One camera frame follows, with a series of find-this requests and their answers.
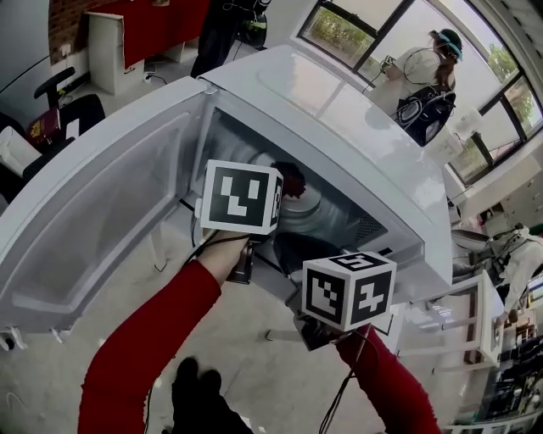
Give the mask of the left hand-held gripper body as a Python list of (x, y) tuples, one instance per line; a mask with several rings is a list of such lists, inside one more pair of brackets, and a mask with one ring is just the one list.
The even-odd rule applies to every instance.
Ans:
[(255, 245), (267, 241), (277, 229), (282, 196), (283, 176), (274, 167), (216, 159), (207, 162), (195, 216), (210, 233), (199, 250), (219, 244), (219, 231), (247, 242), (227, 278), (230, 282), (250, 283)]

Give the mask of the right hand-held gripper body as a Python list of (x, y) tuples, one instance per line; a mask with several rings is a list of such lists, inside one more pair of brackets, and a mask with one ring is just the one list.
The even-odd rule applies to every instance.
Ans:
[(285, 305), (308, 350), (322, 348), (389, 312), (395, 262), (378, 253), (341, 250), (287, 232), (276, 236), (273, 248), (294, 285)]

